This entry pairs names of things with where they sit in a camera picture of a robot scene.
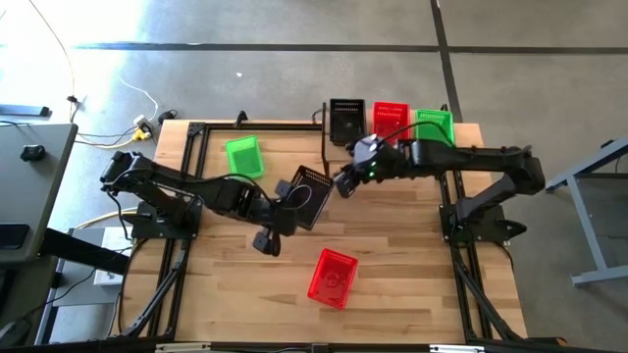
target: black cable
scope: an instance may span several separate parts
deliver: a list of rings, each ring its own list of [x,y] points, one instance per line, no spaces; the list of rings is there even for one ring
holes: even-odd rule
[[[90,145],[90,146],[115,146],[118,144],[118,142],[120,142],[122,140],[123,137],[130,135],[130,131],[132,130],[132,133],[134,133],[135,129],[137,128],[137,126],[133,126],[128,128],[125,132],[118,134],[118,139],[112,143],[95,143],[95,142],[91,142],[91,141],[75,141],[75,143],[82,143],[82,144],[86,144],[86,145]],[[87,134],[85,133],[79,133],[78,135],[85,135],[87,136]]]
[[[446,141],[449,143],[449,146],[451,146],[451,147],[455,147],[455,145],[454,145],[453,141],[451,141],[451,140],[449,139],[449,136],[447,136],[447,133],[445,132],[445,130],[443,129],[443,127],[442,127],[442,126],[440,126],[440,125],[438,125],[438,124],[436,124],[436,123],[432,123],[432,122],[417,122],[417,123],[411,124],[411,125],[409,125],[409,126],[404,126],[404,127],[400,128],[399,130],[397,130],[397,131],[395,131],[395,132],[391,133],[390,135],[388,135],[388,136],[386,136],[386,137],[382,138],[382,140],[378,143],[378,145],[381,145],[382,143],[384,143],[384,141],[388,140],[388,139],[389,139],[389,138],[391,138],[391,137],[395,137],[395,136],[397,136],[398,134],[400,134],[400,133],[402,133],[402,132],[406,131],[407,129],[413,128],[413,127],[415,127],[415,126],[421,126],[421,125],[432,125],[432,126],[436,126],[436,127],[438,127],[438,128],[439,128],[439,130],[441,131],[441,134],[443,135],[443,137],[444,137],[444,138],[446,139]]]
[[[512,261],[512,255],[510,255],[510,252],[508,251],[508,249],[506,249],[505,246],[503,246],[502,243],[496,241],[495,244],[501,248],[501,250],[503,250],[503,252],[506,254],[506,256],[508,256],[508,260],[510,260],[510,269],[514,271],[514,261]]]
[[[116,321],[116,313],[118,313],[118,303],[120,303],[120,294],[116,297],[116,302],[114,303],[114,312],[111,315],[111,324],[109,325],[109,331],[107,332],[107,337],[111,335],[111,331],[114,329],[114,322]]]
[[[118,206],[118,220],[120,220],[120,224],[122,225],[122,229],[125,231],[125,239],[131,241],[129,238],[129,232],[127,231],[127,226],[125,225],[125,221],[122,219],[122,206],[120,205],[120,201],[116,199],[116,197],[111,193],[111,191],[107,191],[107,196],[112,199],[116,206]]]
[[[122,285],[120,286],[120,300],[118,301],[118,333],[122,333],[122,309],[123,302],[125,300],[125,283],[127,283],[127,275],[129,274],[129,269],[131,268],[131,262],[133,261],[133,256],[141,249],[142,245],[146,242],[147,239],[140,239],[135,248],[131,252],[129,256],[129,260],[127,261],[127,266],[125,267],[125,272],[122,276]]]
[[[116,253],[116,255],[114,255],[111,259],[107,259],[106,261],[103,261],[103,262],[101,263],[101,265],[100,265],[100,266],[102,266],[102,265],[104,265],[104,264],[106,264],[106,263],[108,263],[108,262],[110,262],[110,261],[113,261],[113,260],[114,260],[114,259],[116,259],[118,256],[120,256],[120,254],[122,254],[123,252],[125,252],[125,250],[129,250],[129,249],[131,249],[131,247],[124,248],[124,249],[122,249],[122,250],[118,251],[118,252]],[[28,311],[26,314],[24,314],[24,315],[23,315],[20,319],[26,319],[26,318],[27,318],[27,317],[29,317],[32,313],[36,312],[37,310],[39,310],[39,309],[41,309],[41,308],[44,308],[46,305],[48,305],[48,304],[50,304],[50,303],[54,303],[54,302],[56,302],[57,300],[64,298],[64,297],[65,297],[66,295],[68,295],[68,294],[70,293],[70,291],[72,291],[72,289],[74,289],[77,285],[79,285],[79,284],[81,284],[81,283],[85,282],[86,280],[90,279],[90,278],[94,275],[94,273],[96,273],[96,271],[98,271],[98,268],[97,268],[97,267],[94,267],[94,268],[93,268],[93,270],[91,270],[91,272],[89,273],[89,275],[88,275],[87,277],[85,277],[85,278],[83,278],[83,279],[79,280],[78,282],[74,283],[74,284],[73,284],[70,288],[68,288],[68,289],[66,290],[66,292],[65,292],[65,293],[63,293],[61,296],[56,297],[56,298],[51,299],[51,300],[48,300],[48,301],[44,302],[43,304],[41,304],[41,305],[39,305],[39,306],[35,307],[34,309],[31,309],[31,310],[30,310],[30,311]]]
[[[114,134],[97,134],[97,133],[83,133],[83,132],[79,132],[77,133],[77,135],[81,135],[81,136],[91,136],[91,137],[124,137],[124,136],[129,136],[134,134],[135,132],[132,131],[133,129],[137,128],[137,126],[133,126],[128,128],[125,132],[123,133],[114,133]]]

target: gray table frame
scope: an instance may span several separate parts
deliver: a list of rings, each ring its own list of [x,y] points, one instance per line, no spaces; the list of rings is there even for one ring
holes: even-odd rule
[[[554,192],[557,188],[565,185],[569,187],[571,197],[576,206],[576,211],[578,212],[578,218],[580,219],[582,229],[585,232],[587,242],[591,248],[593,259],[598,268],[595,271],[572,276],[571,281],[576,287],[591,282],[628,277],[628,266],[609,267],[606,264],[606,260],[598,244],[596,231],[591,222],[591,214],[587,211],[582,193],[578,186],[580,177],[604,177],[603,175],[596,176],[593,172],[626,153],[628,153],[628,136],[624,136],[606,145],[593,156],[556,176],[546,184],[546,192]],[[628,174],[621,174],[620,176],[615,175],[615,177],[628,178]]]

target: metal stand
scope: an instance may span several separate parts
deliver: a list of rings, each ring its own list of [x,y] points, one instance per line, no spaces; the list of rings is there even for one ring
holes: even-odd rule
[[[125,272],[129,261],[129,257],[120,252],[90,244],[50,228],[44,233],[39,253],[57,256],[118,275]]]
[[[558,175],[554,179],[550,180],[546,185],[546,192],[554,192],[557,188],[563,185],[569,187],[571,197],[573,198],[573,202],[576,206],[576,211],[578,212],[578,218],[580,219],[582,229],[585,232],[587,242],[591,248],[593,259],[596,262],[596,267],[598,268],[595,271],[583,273],[579,276],[572,276],[571,281],[575,286],[601,280],[628,277],[628,266],[610,268],[606,264],[602,250],[598,244],[596,231],[594,230],[591,222],[591,213],[585,206],[582,193],[580,192],[580,188],[578,186],[581,178],[628,178],[628,175],[625,174],[609,175],[593,173],[600,167],[620,158],[626,153],[628,153],[628,136],[607,144],[595,155],[570,168],[565,173]]]

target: desk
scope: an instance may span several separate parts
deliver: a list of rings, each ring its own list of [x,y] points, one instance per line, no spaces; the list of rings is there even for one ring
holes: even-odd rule
[[[155,154],[157,163],[174,169],[181,166],[187,125],[165,122]],[[459,146],[482,145],[478,125],[457,124],[455,130]],[[228,173],[225,142],[251,133],[212,131],[204,177]],[[290,180],[301,164],[323,171],[320,131],[254,133],[266,169],[259,179],[265,189],[274,190],[280,177]],[[331,150],[338,147],[329,144],[329,148],[333,172],[344,156]],[[487,173],[464,173],[463,177],[469,195],[491,183]],[[462,342],[453,267],[449,249],[441,242],[440,203],[439,184],[432,177],[361,185],[350,199],[341,199],[334,191],[312,231],[300,229],[282,239],[279,258],[252,248],[259,227],[204,210],[202,231],[189,255],[176,340]],[[147,241],[131,264],[124,297],[126,326],[155,290],[163,246],[164,240]],[[359,261],[343,311],[306,296],[326,247]],[[488,297],[511,327],[525,336],[508,259],[493,244],[478,244],[478,254]],[[160,332],[170,297],[164,303]],[[480,331],[477,306],[473,301],[470,305],[476,331]]]

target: white cable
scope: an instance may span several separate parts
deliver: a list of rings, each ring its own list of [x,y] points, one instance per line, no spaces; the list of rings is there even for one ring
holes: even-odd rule
[[[135,87],[135,86],[134,86],[134,85],[132,85],[132,84],[128,84],[126,81],[124,81],[124,80],[120,77],[120,75],[118,75],[118,79],[119,79],[119,80],[120,80],[120,82],[121,82],[123,85],[125,85],[126,87],[128,87],[128,88],[132,88],[132,89],[134,89],[134,90],[136,90],[136,91],[139,91],[139,92],[144,93],[144,95],[146,95],[146,97],[148,97],[148,99],[150,99],[153,103],[155,103],[155,111],[153,112],[153,116],[152,116],[152,117],[150,117],[150,119],[148,120],[149,122],[152,122],[152,121],[153,121],[153,119],[155,119],[155,117],[157,116],[157,110],[159,109],[159,104],[157,104],[157,101],[155,101],[155,100],[153,99],[153,97],[151,97],[151,96],[150,96],[150,94],[148,94],[148,92],[146,92],[145,90],[143,90],[143,89],[141,89],[141,88],[137,88],[137,87]]]
[[[39,9],[37,9],[35,4],[32,2],[32,0],[28,0],[28,2],[32,6],[32,8],[37,12],[37,15],[39,15],[41,20],[46,24],[46,26],[48,27],[48,29],[50,30],[52,35],[55,37],[55,39],[57,39],[57,43],[59,43],[59,46],[61,47],[61,50],[63,50],[63,53],[66,56],[66,60],[68,61],[68,66],[70,67],[70,75],[72,77],[72,97],[74,97],[75,96],[75,90],[76,90],[76,85],[75,85],[75,68],[72,66],[72,61],[70,60],[70,55],[68,55],[68,51],[66,50],[65,45],[63,45],[63,43],[61,42],[61,39],[59,39],[59,36],[57,36],[57,33],[54,31],[54,29],[52,29],[52,26],[46,21],[46,18],[43,17],[43,15],[39,11]],[[72,107],[73,106],[75,106],[75,103],[70,102],[70,123],[75,118],[75,114],[72,112]]]

